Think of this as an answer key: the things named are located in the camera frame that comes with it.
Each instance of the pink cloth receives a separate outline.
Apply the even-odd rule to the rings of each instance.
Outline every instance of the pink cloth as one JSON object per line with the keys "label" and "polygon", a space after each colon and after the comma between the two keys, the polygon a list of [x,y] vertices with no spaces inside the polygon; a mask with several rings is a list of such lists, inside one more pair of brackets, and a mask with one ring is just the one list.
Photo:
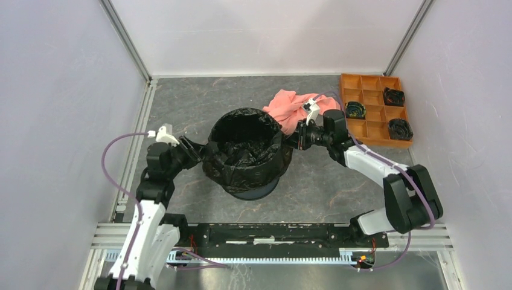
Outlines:
{"label": "pink cloth", "polygon": [[[292,135],[297,127],[297,123],[307,117],[306,111],[302,108],[302,105],[316,95],[317,94],[297,95],[294,91],[285,91],[282,89],[275,94],[269,106],[264,107],[263,110],[269,113],[269,115],[283,126],[281,130],[286,135]],[[327,110],[340,109],[336,100],[324,95],[316,99],[316,104],[320,107],[321,115]]]}

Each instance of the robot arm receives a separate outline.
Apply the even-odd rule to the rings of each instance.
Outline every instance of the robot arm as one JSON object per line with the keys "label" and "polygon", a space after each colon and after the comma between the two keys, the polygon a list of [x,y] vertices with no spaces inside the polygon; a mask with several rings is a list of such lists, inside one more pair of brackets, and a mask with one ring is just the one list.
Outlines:
{"label": "robot arm", "polygon": [[[136,191],[142,220],[139,221],[140,213],[136,211],[119,257],[108,277],[97,279],[95,290],[115,290],[118,279],[121,279],[121,289],[154,290],[169,252],[180,240],[188,238],[185,217],[165,211],[174,192],[173,179],[183,169],[200,163],[202,146],[186,137],[175,139],[167,134],[165,126],[156,139],[161,142],[148,147],[148,166]],[[124,263],[129,248],[129,259]]]}
{"label": "robot arm", "polygon": [[[384,190],[384,208],[351,219],[355,238],[392,230],[407,233],[428,223],[429,215],[419,194],[423,194],[427,200],[434,219],[443,215],[441,202],[425,167],[395,163],[370,151],[363,144],[356,145],[348,134],[342,111],[326,111],[323,121],[323,126],[315,125],[314,121],[300,121],[295,132],[288,138],[288,144],[299,150],[306,150],[312,145],[326,147],[333,160],[364,174]],[[412,178],[420,193],[409,196],[408,189],[413,188],[397,168]]]}

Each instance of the trash can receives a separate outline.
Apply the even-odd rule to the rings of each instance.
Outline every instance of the trash can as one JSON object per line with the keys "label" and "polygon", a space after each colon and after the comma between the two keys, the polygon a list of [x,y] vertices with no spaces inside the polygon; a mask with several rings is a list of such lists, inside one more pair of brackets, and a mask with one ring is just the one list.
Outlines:
{"label": "trash can", "polygon": [[213,126],[203,171],[226,192],[243,200],[270,194],[292,160],[281,125],[259,109],[240,108]]}

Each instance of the black mounting plate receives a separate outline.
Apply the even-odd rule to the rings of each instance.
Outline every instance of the black mounting plate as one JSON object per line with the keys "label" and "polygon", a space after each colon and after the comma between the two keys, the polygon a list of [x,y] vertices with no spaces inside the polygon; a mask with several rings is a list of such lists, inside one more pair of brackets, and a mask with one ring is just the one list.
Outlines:
{"label": "black mounting plate", "polygon": [[[218,258],[339,257],[340,248],[389,247],[385,233],[354,240],[348,224],[188,224],[198,255]],[[181,239],[177,247],[190,247]]]}

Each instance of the orange tray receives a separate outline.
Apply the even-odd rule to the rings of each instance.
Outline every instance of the orange tray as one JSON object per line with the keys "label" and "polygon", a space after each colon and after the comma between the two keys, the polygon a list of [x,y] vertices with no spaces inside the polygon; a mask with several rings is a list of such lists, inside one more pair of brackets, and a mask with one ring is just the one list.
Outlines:
{"label": "orange tray", "polygon": [[369,146],[409,148],[412,145],[412,139],[404,141],[389,137],[389,120],[402,118],[409,121],[406,105],[404,107],[384,105],[382,93],[385,88],[402,91],[398,77],[342,74],[339,87],[343,107],[351,101],[359,102],[366,107],[365,120],[347,119],[348,129],[358,140]]}

